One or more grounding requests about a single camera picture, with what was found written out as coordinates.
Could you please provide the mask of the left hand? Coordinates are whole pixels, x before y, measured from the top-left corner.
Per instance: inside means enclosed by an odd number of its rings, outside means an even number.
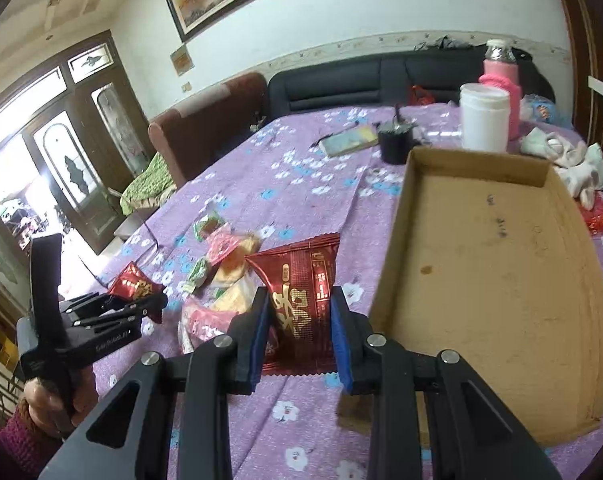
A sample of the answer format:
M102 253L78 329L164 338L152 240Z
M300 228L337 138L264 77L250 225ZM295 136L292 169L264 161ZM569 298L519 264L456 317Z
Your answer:
M96 375L91 366L79 375L74 395L74 414L67 415L61 398L47 389L38 378L25 384L24 399L28 404L29 416L34 424L50 437L62 438L79 426L98 404Z

